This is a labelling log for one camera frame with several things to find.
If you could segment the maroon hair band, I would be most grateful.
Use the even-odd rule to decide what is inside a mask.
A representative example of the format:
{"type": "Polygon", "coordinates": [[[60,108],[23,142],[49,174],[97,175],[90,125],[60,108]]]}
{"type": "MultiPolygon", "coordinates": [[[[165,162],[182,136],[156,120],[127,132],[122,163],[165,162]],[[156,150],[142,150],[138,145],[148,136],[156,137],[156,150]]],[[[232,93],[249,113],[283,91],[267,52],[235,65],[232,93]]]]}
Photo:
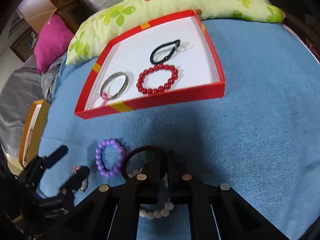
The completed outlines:
{"type": "Polygon", "coordinates": [[[152,171],[157,171],[161,177],[169,169],[169,163],[173,159],[172,150],[165,150],[158,146],[142,146],[129,152],[121,165],[121,175],[125,181],[130,179],[128,166],[140,165],[142,170],[151,168],[152,171]]]}

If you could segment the red jewelry box tray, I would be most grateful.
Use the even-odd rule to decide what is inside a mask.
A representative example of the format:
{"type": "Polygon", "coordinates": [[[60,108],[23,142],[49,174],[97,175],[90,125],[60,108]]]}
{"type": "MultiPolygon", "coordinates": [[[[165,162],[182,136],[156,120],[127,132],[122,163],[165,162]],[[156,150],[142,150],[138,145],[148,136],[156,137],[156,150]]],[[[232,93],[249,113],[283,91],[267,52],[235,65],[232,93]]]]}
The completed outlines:
{"type": "Polygon", "coordinates": [[[90,119],[179,102],[221,98],[225,76],[213,42],[195,12],[141,24],[112,39],[95,61],[74,113],[90,119]],[[116,99],[100,96],[113,73],[129,77],[116,99]]]}

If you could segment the orange box lid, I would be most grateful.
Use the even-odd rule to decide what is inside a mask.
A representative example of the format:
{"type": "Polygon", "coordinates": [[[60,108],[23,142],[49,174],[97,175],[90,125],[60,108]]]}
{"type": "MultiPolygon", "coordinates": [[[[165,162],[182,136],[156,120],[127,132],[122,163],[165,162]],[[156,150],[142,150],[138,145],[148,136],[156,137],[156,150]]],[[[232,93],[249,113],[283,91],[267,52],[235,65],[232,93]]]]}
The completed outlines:
{"type": "Polygon", "coordinates": [[[38,155],[49,106],[50,104],[45,100],[37,100],[31,104],[22,133],[18,157],[19,163],[23,168],[38,155]]]}

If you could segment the grey bedsheet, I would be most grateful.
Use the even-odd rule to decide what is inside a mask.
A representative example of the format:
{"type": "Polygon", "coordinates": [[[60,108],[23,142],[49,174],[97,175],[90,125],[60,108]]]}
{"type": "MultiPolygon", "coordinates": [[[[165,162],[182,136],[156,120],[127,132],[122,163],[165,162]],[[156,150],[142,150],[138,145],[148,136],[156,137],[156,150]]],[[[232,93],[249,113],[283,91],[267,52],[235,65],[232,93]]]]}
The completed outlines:
{"type": "Polygon", "coordinates": [[[1,146],[5,153],[18,157],[29,110],[34,101],[51,101],[55,78],[66,54],[54,61],[47,72],[37,72],[36,58],[31,55],[15,70],[1,90],[1,146]]]}

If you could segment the silver metal bangle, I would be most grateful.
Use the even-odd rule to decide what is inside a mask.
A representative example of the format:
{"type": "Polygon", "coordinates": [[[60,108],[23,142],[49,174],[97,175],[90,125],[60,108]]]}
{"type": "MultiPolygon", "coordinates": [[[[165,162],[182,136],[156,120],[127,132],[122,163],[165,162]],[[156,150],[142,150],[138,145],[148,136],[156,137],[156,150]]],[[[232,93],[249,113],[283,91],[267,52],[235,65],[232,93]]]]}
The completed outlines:
{"type": "Polygon", "coordinates": [[[100,96],[104,100],[116,99],[125,92],[129,85],[129,77],[124,72],[110,75],[101,85],[100,96]]]}

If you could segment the blue blanket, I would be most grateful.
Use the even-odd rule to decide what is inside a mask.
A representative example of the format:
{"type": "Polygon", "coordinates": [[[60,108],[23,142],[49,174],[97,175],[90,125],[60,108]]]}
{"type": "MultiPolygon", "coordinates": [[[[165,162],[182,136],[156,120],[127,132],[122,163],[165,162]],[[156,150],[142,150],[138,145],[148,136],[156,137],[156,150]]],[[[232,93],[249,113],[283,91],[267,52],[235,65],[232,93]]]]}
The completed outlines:
{"type": "Polygon", "coordinates": [[[129,149],[173,150],[204,183],[229,184],[289,239],[319,217],[319,63],[281,24],[215,19],[204,22],[226,77],[221,99],[178,103],[84,120],[76,102],[94,60],[61,64],[39,154],[61,145],[68,154],[48,169],[40,191],[51,197],[73,174],[91,169],[86,192],[103,178],[94,152],[115,137],[129,149]]]}

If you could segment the magenta pillow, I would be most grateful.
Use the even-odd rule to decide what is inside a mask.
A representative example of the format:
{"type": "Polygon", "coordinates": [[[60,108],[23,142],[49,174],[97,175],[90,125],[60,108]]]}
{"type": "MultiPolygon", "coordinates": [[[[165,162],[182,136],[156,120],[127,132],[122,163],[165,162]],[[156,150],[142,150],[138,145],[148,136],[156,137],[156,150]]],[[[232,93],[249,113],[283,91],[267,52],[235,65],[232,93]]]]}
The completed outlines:
{"type": "Polygon", "coordinates": [[[63,55],[74,34],[58,15],[51,16],[45,23],[34,48],[37,72],[47,72],[50,65],[63,55]]]}

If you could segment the wooden cabinet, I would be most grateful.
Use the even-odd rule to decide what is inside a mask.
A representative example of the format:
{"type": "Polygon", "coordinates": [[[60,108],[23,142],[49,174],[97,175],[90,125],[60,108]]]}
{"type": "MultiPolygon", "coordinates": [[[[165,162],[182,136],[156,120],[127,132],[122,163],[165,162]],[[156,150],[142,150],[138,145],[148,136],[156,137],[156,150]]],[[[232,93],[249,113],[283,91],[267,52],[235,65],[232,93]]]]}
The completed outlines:
{"type": "Polygon", "coordinates": [[[89,15],[81,0],[23,0],[18,10],[37,34],[53,15],[58,15],[73,33],[89,15]]]}

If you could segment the green floral pillow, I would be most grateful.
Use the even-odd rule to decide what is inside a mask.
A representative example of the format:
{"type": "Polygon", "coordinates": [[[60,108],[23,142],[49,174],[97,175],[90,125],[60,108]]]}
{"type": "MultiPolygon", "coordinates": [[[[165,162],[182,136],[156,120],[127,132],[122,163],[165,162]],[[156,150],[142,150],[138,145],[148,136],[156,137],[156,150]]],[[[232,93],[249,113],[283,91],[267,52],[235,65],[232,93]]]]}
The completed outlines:
{"type": "Polygon", "coordinates": [[[239,18],[245,21],[281,23],[285,13],[268,0],[124,0],[85,20],[72,38],[67,64],[99,56],[113,38],[151,20],[175,12],[193,10],[201,20],[239,18]]]}

